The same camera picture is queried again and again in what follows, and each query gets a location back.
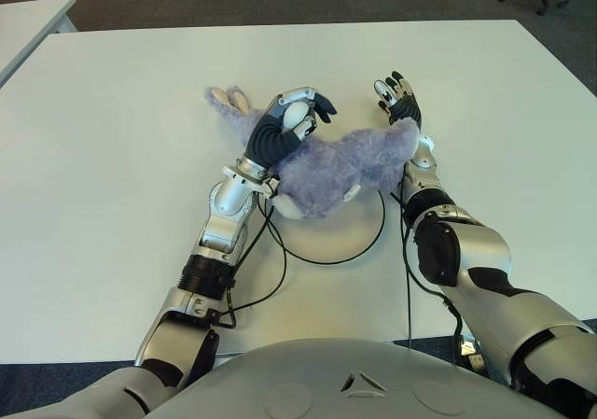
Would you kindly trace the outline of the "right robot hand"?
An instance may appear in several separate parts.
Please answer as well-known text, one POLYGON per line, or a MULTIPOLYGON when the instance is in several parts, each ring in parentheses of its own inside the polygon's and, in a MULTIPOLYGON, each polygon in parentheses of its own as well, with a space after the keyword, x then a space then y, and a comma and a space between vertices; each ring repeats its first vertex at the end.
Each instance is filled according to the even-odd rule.
POLYGON ((412 119, 418 129, 422 126, 422 112, 409 82, 397 71, 373 84, 379 97, 378 105, 388 117, 390 125, 402 119, 412 119))

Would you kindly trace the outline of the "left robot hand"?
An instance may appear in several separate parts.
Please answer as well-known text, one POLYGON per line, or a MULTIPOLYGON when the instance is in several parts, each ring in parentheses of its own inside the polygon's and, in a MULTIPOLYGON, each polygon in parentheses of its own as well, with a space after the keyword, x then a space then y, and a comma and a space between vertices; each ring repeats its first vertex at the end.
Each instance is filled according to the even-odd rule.
POLYGON ((295 152, 317 128, 315 116, 330 123, 336 115, 334 105, 312 87, 302 87, 277 94, 252 131, 243 156, 252 163, 269 169, 295 152), (304 104, 306 111, 298 116, 298 124, 283 131, 285 114, 294 104, 304 104))

